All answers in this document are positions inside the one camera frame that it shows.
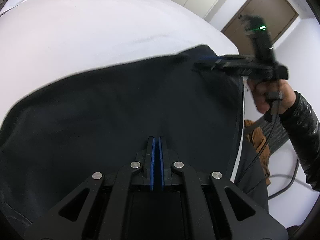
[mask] triangular cutout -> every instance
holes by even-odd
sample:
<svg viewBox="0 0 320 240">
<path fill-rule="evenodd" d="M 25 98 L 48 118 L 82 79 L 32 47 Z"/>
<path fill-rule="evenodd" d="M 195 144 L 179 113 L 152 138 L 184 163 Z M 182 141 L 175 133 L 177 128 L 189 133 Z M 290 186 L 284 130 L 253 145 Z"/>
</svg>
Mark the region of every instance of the triangular cutout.
<svg viewBox="0 0 320 240">
<path fill-rule="evenodd" d="M 88 188 L 85 188 L 83 191 L 81 191 L 75 198 L 73 198 L 59 211 L 59 216 L 75 222 L 78 219 L 80 211 L 89 192 L 90 190 Z"/>
<path fill-rule="evenodd" d="M 255 211 L 230 188 L 225 188 L 225 192 L 238 221 L 243 221 L 255 214 Z"/>
</svg>

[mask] brown wooden door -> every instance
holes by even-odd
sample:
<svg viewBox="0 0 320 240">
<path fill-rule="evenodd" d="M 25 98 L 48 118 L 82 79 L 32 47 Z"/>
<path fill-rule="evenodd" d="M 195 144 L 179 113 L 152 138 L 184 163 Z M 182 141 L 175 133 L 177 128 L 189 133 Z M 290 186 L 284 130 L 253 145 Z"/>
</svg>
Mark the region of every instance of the brown wooden door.
<svg viewBox="0 0 320 240">
<path fill-rule="evenodd" d="M 287 0 L 248 0 L 224 27 L 225 34 L 238 48 L 239 54 L 253 54 L 253 48 L 238 17 L 240 15 L 259 15 L 266 22 L 274 43 L 298 16 Z"/>
</svg>

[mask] door frame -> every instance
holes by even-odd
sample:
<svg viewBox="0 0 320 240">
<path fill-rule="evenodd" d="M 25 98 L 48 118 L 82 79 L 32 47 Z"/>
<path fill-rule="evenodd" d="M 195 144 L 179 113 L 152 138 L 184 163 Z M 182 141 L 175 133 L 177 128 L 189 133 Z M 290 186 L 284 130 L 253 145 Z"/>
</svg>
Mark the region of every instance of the door frame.
<svg viewBox="0 0 320 240">
<path fill-rule="evenodd" d="M 222 29 L 222 33 L 224 34 L 224 32 L 226 31 L 226 29 L 231 25 L 231 23 L 238 17 L 239 13 L 241 11 L 243 11 L 243 9 L 251 2 L 252 0 L 247 0 L 244 5 L 236 12 L 236 14 L 232 17 L 232 19 L 226 24 L 225 27 L 223 27 Z M 290 27 L 290 25 L 295 21 L 295 19 L 299 16 L 299 14 L 297 13 L 297 11 L 292 7 L 292 5 L 289 3 L 288 0 L 285 0 L 287 2 L 287 4 L 289 4 L 289 6 L 292 8 L 292 10 L 295 12 L 295 15 L 293 16 L 293 18 L 287 23 L 287 25 L 283 28 L 283 30 L 271 41 L 272 44 L 274 44 L 280 37 L 281 35 Z"/>
</svg>

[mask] brown fabric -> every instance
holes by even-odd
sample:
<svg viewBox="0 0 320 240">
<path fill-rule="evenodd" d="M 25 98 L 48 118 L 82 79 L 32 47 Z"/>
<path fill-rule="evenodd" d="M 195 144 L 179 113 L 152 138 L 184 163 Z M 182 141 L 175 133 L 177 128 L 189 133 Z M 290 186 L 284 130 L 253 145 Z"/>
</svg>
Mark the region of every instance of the brown fabric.
<svg viewBox="0 0 320 240">
<path fill-rule="evenodd" d="M 251 120 L 244 120 L 245 127 L 248 127 L 253 123 L 254 122 Z M 266 137 L 264 136 L 262 129 L 260 127 L 257 127 L 256 129 L 254 129 L 252 133 L 247 134 L 246 138 L 253 144 L 253 147 L 255 148 L 256 153 L 258 153 L 261 150 L 262 146 L 266 141 Z M 269 180 L 270 171 L 268 169 L 269 157 L 270 157 L 270 149 L 269 149 L 269 146 L 267 145 L 259 157 L 261 166 L 263 168 L 264 176 L 266 178 L 267 186 L 271 184 Z"/>
</svg>

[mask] person's leg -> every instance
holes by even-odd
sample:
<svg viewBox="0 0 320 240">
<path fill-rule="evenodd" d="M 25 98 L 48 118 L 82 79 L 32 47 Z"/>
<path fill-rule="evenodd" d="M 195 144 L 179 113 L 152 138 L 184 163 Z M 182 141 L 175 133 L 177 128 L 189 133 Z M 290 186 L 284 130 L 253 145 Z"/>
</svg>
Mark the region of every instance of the person's leg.
<svg viewBox="0 0 320 240">
<path fill-rule="evenodd" d="M 267 184 L 260 161 L 257 160 L 246 172 L 244 177 L 240 179 L 244 170 L 249 166 L 256 155 L 257 153 L 253 148 L 253 145 L 244 138 L 235 184 L 264 210 L 268 211 Z"/>
</svg>

